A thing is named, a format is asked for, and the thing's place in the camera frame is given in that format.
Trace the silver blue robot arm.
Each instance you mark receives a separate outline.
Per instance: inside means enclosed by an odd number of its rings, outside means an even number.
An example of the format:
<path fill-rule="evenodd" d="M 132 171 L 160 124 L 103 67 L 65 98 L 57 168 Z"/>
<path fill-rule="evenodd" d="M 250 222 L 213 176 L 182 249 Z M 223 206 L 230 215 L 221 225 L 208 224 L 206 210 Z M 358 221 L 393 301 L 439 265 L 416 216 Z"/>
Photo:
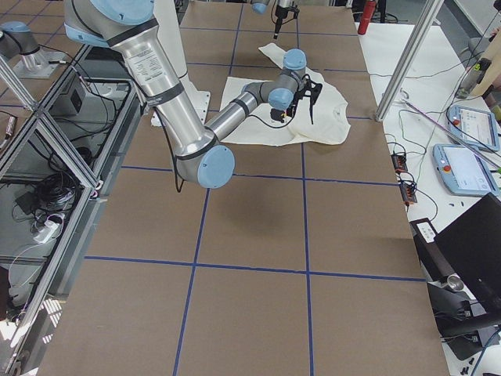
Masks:
<path fill-rule="evenodd" d="M 251 8 L 258 14 L 263 14 L 268 8 L 268 0 L 253 0 L 250 2 Z M 273 38 L 277 39 L 281 31 L 281 27 L 287 22 L 289 14 L 293 14 L 293 19 L 297 19 L 299 9 L 293 0 L 277 0 L 272 6 L 272 22 L 275 25 Z"/>
<path fill-rule="evenodd" d="M 66 1 L 68 38 L 119 52 L 147 104 L 167 127 L 172 165 L 185 181 L 204 188 L 224 186 L 235 158 L 220 142 L 263 103 L 287 110 L 305 87 L 306 55 L 291 49 L 274 81 L 251 82 L 207 124 L 203 124 L 158 38 L 152 1 Z"/>

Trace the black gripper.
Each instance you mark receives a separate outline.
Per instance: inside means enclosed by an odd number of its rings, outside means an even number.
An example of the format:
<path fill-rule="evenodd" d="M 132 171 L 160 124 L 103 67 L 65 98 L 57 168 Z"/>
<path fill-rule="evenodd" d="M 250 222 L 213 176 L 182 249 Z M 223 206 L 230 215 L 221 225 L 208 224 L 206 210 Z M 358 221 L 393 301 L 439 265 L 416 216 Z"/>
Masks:
<path fill-rule="evenodd" d="M 276 16 L 276 23 L 273 32 L 273 38 L 278 38 L 282 27 L 282 23 L 287 18 L 287 7 L 282 7 L 281 5 L 277 5 L 275 8 L 275 16 Z"/>
<path fill-rule="evenodd" d="M 300 99 L 294 98 L 289 107 L 287 108 L 286 115 L 287 117 L 291 118 L 296 114 L 297 111 L 297 106 L 299 103 Z"/>

